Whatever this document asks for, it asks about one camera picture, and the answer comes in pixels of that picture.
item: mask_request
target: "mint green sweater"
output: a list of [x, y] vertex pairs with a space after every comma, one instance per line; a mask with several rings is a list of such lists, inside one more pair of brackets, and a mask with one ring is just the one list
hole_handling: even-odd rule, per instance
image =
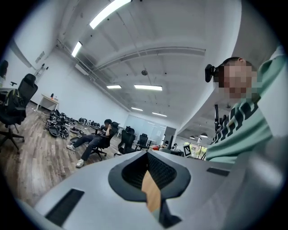
[[[287, 57], [278, 55], [261, 65], [257, 72], [257, 93], [261, 96], [282, 70]], [[206, 152], [206, 160], [234, 163], [238, 154], [250, 151], [260, 142], [272, 138], [270, 128], [251, 99], [242, 100], [233, 106], [229, 116], [216, 132]]]

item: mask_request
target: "white sneaker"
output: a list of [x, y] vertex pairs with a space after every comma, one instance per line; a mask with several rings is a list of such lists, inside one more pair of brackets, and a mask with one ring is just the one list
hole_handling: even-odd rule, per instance
[[75, 147], [73, 145], [67, 146], [67, 148], [75, 152]]
[[84, 165], [84, 160], [83, 159], [80, 159], [78, 162], [77, 162], [77, 164], [76, 164], [76, 167], [77, 168], [81, 168], [83, 165]]

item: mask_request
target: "fluorescent light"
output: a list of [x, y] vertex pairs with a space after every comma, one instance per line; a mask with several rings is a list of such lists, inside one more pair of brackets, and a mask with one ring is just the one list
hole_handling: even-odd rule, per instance
[[75, 48], [73, 49], [72, 56], [75, 57], [78, 51], [80, 50], [82, 43], [80, 41], [77, 42]]
[[133, 108], [133, 107], [131, 107], [131, 109], [133, 109], [133, 110], [143, 111], [142, 109], [137, 109], [137, 108]]
[[141, 85], [135, 84], [135, 88], [137, 89], [150, 89], [150, 90], [159, 90], [162, 91], [162, 86], [155, 86], [155, 85]]
[[164, 115], [164, 114], [154, 113], [154, 112], [152, 112], [152, 113], [155, 114], [155, 115], [159, 115], [159, 116], [167, 117], [167, 115]]
[[106, 17], [112, 14], [115, 10], [125, 5], [126, 3], [131, 2], [131, 0], [115, 0], [106, 6], [93, 20], [90, 22], [92, 29], [95, 29]]
[[122, 88], [120, 85], [108, 85], [107, 88]]

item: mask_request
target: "black office chair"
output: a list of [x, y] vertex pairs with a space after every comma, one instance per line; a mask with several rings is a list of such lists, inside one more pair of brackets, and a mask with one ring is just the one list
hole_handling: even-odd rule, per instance
[[5, 137], [0, 141], [0, 148], [4, 144], [4, 142], [8, 139], [12, 141], [12, 143], [16, 146], [17, 148], [17, 153], [20, 154], [19, 147], [15, 143], [15, 138], [22, 138], [22, 141], [24, 142], [24, 137], [19, 136], [17, 134], [12, 133], [12, 130], [10, 128], [10, 125], [14, 125], [17, 133], [19, 133], [16, 124], [21, 124], [22, 121], [24, 121], [26, 117], [26, 106], [32, 96], [36, 93], [38, 86], [34, 84], [36, 80], [36, 77], [32, 74], [27, 74], [21, 81], [18, 91], [20, 97], [23, 99], [22, 106], [23, 107], [16, 107], [14, 108], [13, 113], [7, 113], [5, 106], [2, 106], [0, 108], [0, 121], [5, 124], [5, 127], [8, 128], [8, 132], [2, 132], [0, 131], [0, 134], [4, 135]]
[[102, 149], [106, 149], [110, 146], [110, 140], [112, 139], [112, 137], [117, 133], [118, 131], [118, 125], [119, 123], [117, 122], [112, 122], [111, 124], [111, 129], [113, 131], [113, 135], [109, 135], [108, 137], [105, 135], [100, 135], [101, 137], [103, 137], [103, 139], [100, 141], [99, 146], [96, 147], [95, 149], [92, 150], [91, 154], [93, 153], [97, 153], [98, 156], [100, 157], [101, 161], [103, 160], [100, 153], [104, 154], [104, 156], [107, 156], [107, 153], [103, 152]]
[[121, 142], [118, 145], [119, 152], [114, 153], [114, 156], [116, 155], [120, 156], [126, 153], [135, 152], [135, 150], [132, 149], [132, 144], [133, 144], [133, 141], [135, 140], [134, 133], [135, 133], [135, 130], [129, 126], [127, 126], [125, 130], [122, 130]]
[[146, 146], [147, 140], [148, 140], [147, 134], [143, 133], [142, 135], [140, 135], [135, 150], [137, 150], [138, 147], [140, 148], [140, 150], [148, 149], [149, 147]]

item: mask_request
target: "wooden floor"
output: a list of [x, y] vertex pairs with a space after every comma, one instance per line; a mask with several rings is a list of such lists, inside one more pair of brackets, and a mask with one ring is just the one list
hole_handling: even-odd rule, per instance
[[[52, 137], [44, 129], [44, 121], [48, 116], [33, 112], [32, 108], [36, 108], [36, 105], [29, 103], [26, 119], [20, 126], [17, 125], [19, 134], [25, 137], [24, 143], [15, 138], [20, 154], [17, 154], [12, 142], [7, 140], [1, 149], [0, 167], [14, 196], [34, 206], [47, 191], [78, 170], [75, 166], [86, 146], [78, 147], [75, 152], [67, 149], [66, 145], [70, 144], [69, 140], [76, 134], [70, 132], [68, 140]], [[79, 124], [76, 127], [86, 134], [95, 132], [92, 128], [85, 129], [85, 126]], [[0, 124], [0, 130], [7, 130], [4, 124]], [[103, 160], [114, 157], [120, 141], [116, 135], [111, 139], [110, 147], [104, 150], [107, 156], [102, 155]], [[86, 164], [97, 163], [99, 160], [97, 154], [92, 154]], [[160, 191], [149, 173], [145, 175], [142, 191], [147, 193], [149, 210], [157, 209], [160, 205]]]

